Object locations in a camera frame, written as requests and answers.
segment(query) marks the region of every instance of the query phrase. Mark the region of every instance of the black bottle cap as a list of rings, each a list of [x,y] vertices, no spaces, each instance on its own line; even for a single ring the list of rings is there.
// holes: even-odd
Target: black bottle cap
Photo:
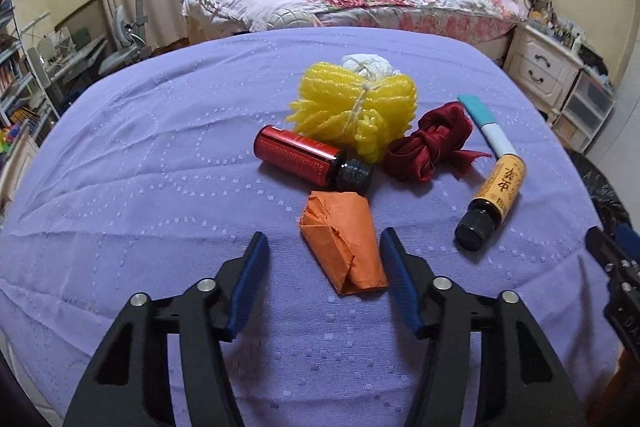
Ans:
[[[354,158],[343,162],[335,174],[335,188],[340,192],[357,192],[364,196],[373,177],[373,165]]]
[[[462,248],[477,252],[494,230],[494,220],[489,213],[473,208],[460,219],[455,234]]]

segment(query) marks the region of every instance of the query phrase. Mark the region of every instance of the drawer handle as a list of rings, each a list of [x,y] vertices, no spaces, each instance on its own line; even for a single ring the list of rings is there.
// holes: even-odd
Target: drawer handle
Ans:
[[[540,77],[540,78],[536,78],[535,76],[533,76],[533,71],[531,71],[531,70],[529,70],[529,74],[530,74],[530,76],[531,76],[531,80],[533,80],[534,82],[537,82],[537,83],[539,83],[539,84],[542,84],[542,83],[545,81],[545,79],[544,79],[544,78],[542,78],[542,77]]]
[[[551,67],[551,62],[546,60],[546,57],[544,57],[543,55],[536,55],[536,60],[544,60],[547,68]]]

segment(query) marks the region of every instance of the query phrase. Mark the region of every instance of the purple tablecloth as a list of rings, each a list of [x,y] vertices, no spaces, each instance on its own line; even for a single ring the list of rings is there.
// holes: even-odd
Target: purple tablecloth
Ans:
[[[245,423],[403,425],[424,343],[400,323],[388,293],[336,296],[296,223],[310,187],[252,154],[258,129],[289,114],[306,67],[355,53],[382,55],[411,76],[418,116],[459,93],[478,95],[528,171],[510,217],[478,257],[456,249],[453,229],[491,158],[477,160],[477,173],[463,180],[443,167],[423,186],[377,172],[370,190],[377,232],[395,227],[410,253],[468,291],[516,290],[580,397],[612,373],[606,278],[582,246],[598,218],[569,158],[518,88],[454,40],[306,28],[205,42],[127,68],[82,95],[47,138],[0,237],[0,324],[60,414],[130,295],[178,295],[262,230],[271,245],[268,275],[246,330],[223,346]],[[466,147],[489,150],[477,129]],[[471,398],[475,338],[473,346]],[[173,341],[170,360],[184,425]],[[473,414],[468,407],[463,425]]]

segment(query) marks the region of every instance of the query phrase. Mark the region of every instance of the red bottle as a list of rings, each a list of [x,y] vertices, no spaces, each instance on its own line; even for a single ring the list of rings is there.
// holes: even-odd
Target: red bottle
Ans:
[[[344,151],[273,125],[263,127],[254,141],[260,160],[321,188],[366,194],[373,166],[347,159]]]

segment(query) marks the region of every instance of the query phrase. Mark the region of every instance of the red label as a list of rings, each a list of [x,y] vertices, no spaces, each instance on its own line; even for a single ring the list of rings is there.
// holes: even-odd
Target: red label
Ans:
[[[257,158],[319,187],[329,185],[332,162],[339,153],[335,147],[271,125],[254,142]]]

